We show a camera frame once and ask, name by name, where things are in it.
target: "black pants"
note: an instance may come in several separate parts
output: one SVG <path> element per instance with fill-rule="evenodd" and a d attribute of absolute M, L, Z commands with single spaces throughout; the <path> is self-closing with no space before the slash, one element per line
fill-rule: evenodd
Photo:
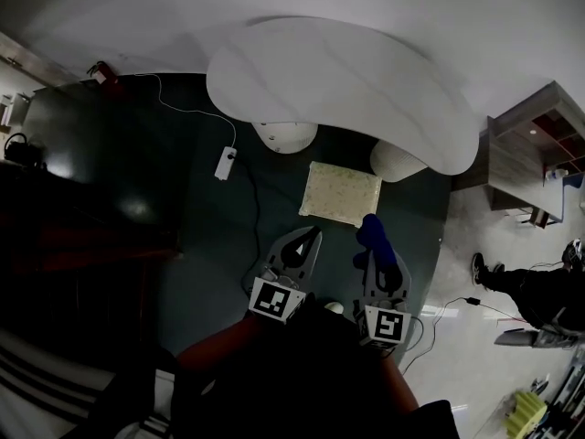
<path fill-rule="evenodd" d="M 543 324 L 549 323 L 552 318 L 548 319 L 549 310 L 543 311 L 543 305 L 546 305 L 545 295 L 540 297 L 540 301 L 534 299 L 535 281 L 542 280 L 547 272 L 533 272 L 529 270 L 514 270 L 512 272 L 494 273 L 489 270 L 480 272 L 479 283 L 498 293 L 508 294 L 516 303 L 520 315 L 532 327 L 541 328 Z"/>

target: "person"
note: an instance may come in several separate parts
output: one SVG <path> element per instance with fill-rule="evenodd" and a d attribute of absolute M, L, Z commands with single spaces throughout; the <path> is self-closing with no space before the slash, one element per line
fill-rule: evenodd
<path fill-rule="evenodd" d="M 565 265 L 550 271 L 518 269 L 509 272 L 499 263 L 490 271 L 481 253 L 472 258 L 475 284 L 508 294 L 520 315 L 534 328 L 545 326 L 559 330 L 585 331 L 585 316 L 580 308 L 585 295 L 580 264 L 565 259 Z"/>
<path fill-rule="evenodd" d="M 378 268 L 394 273 L 395 259 L 380 234 L 381 223 L 370 217 L 365 224 L 358 240 L 375 247 Z M 362 260 L 357 257 L 355 264 L 361 267 Z M 248 312 L 187 348 L 176 366 L 167 352 L 159 353 L 158 361 L 142 357 L 142 364 L 150 363 L 146 369 L 130 360 L 96 401 L 87 423 L 68 439 L 138 437 L 112 432 L 131 422 L 144 423 L 153 409 L 156 366 L 175 374 L 170 415 L 175 439 L 245 433 L 302 437 L 311 432 L 459 437 L 449 402 L 419 406 L 393 357 L 358 341 L 356 324 L 325 309 L 313 294 L 286 325 Z M 150 377 L 141 371 L 149 371 Z M 122 414 L 129 407 L 132 414 Z"/>

